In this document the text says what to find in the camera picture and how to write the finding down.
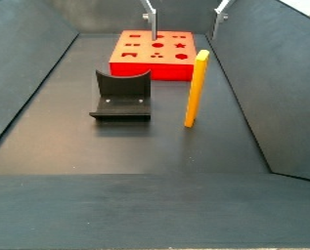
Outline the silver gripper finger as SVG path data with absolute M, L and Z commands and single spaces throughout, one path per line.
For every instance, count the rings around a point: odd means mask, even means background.
M 149 0 L 139 0 L 145 13 L 142 18 L 150 24 L 151 40 L 157 39 L 157 10 L 153 8 Z
M 228 19 L 227 9 L 231 6 L 232 2 L 233 0 L 223 0 L 220 5 L 214 8 L 216 17 L 210 36 L 212 40 L 216 39 L 220 23 Z

